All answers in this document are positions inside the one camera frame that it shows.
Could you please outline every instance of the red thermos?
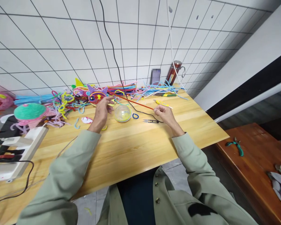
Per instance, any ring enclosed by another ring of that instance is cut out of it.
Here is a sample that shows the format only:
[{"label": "red thermos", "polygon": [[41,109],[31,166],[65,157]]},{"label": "red thermos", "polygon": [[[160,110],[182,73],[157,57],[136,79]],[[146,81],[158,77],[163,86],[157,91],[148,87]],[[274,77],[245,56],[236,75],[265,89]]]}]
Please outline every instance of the red thermos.
[{"label": "red thermos", "polygon": [[[176,68],[177,73],[180,70],[181,65],[182,65],[182,62],[180,62],[178,60],[174,61],[174,66]],[[174,69],[173,64],[172,64],[171,68],[169,70],[168,76],[166,77],[166,80],[169,82],[170,85],[173,85],[173,83],[174,83],[174,81],[176,79],[176,76],[177,75],[176,75],[175,69]]]}]

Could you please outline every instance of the white tile wall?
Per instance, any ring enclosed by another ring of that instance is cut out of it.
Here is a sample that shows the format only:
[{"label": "white tile wall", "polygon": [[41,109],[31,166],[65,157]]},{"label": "white tile wall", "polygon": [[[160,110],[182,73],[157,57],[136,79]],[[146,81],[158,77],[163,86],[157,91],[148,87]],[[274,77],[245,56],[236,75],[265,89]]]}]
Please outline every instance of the white tile wall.
[{"label": "white tile wall", "polygon": [[[169,0],[173,57],[195,97],[272,12],[223,1]],[[123,80],[165,79],[171,65],[163,0],[102,0]],[[99,0],[0,0],[0,90],[49,94],[75,83],[116,85],[119,73]]]}]

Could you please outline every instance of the hand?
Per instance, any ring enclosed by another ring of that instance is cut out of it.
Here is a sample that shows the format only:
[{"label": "hand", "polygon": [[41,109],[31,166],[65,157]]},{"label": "hand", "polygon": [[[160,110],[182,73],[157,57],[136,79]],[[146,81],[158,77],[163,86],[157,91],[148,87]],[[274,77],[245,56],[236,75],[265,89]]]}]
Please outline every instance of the hand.
[{"label": "hand", "polygon": [[156,115],[160,116],[163,122],[171,128],[174,137],[179,137],[185,134],[185,132],[175,120],[175,117],[170,107],[158,105],[153,109],[153,112]]},{"label": "hand", "polygon": [[108,104],[114,104],[112,99],[114,96],[104,97],[96,107],[95,117],[90,127],[87,129],[92,132],[100,133],[107,121],[107,113],[111,114],[113,111],[113,107]]}]

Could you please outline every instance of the wooden table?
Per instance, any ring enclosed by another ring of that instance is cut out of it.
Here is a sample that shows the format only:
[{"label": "wooden table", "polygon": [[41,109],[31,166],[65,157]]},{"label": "wooden table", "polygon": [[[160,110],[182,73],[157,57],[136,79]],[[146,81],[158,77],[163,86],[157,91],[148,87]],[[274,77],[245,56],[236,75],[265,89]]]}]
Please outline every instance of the wooden table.
[{"label": "wooden table", "polygon": [[[204,148],[228,137],[201,108],[183,91],[180,91],[182,99],[179,97],[157,97],[152,96],[141,100],[151,108],[157,106],[153,99],[159,99],[173,107],[176,120],[184,131],[187,131],[194,142]],[[137,110],[153,114],[152,110],[135,105]],[[85,113],[71,112],[68,115],[68,122],[74,124],[79,117],[94,118],[95,108],[86,107]],[[126,123],[119,123],[113,115],[107,119],[108,129],[102,131],[101,139],[89,164],[85,175],[84,185],[74,198],[97,191],[106,186],[145,172],[161,164],[176,159],[177,152],[171,141],[171,131],[163,123],[144,123],[143,119],[153,119],[151,116],[137,113],[139,119],[131,118]],[[63,149],[81,130],[87,129],[89,125],[82,123],[79,119],[77,130],[74,126],[52,128],[41,143],[39,149],[33,156],[32,161],[35,168],[31,173],[29,184],[35,184],[24,194],[13,199],[0,202],[0,224],[14,224],[23,208],[33,199],[36,192],[48,175],[50,164],[57,154]],[[0,182],[0,197],[21,191],[26,182],[29,165],[25,173],[11,183]]]},{"label": "wooden table", "polygon": [[[245,194],[264,224],[281,224],[281,202],[272,188],[267,172],[281,165],[281,142],[256,123],[226,131],[230,138],[217,143],[218,159]],[[225,146],[237,137],[244,151],[240,157],[236,145]]]}]

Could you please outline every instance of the brown wooden bench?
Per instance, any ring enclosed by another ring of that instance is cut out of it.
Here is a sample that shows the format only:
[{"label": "brown wooden bench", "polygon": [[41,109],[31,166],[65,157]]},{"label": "brown wooden bench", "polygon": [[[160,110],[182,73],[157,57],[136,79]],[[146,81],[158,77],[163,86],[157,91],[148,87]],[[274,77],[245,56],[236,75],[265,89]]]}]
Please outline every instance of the brown wooden bench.
[{"label": "brown wooden bench", "polygon": [[[256,123],[226,131],[230,138],[218,142],[216,155],[243,191],[264,224],[281,224],[281,202],[272,188],[267,172],[277,172],[281,164],[281,142]],[[225,146],[236,137],[244,151],[239,156],[236,145]]]}]

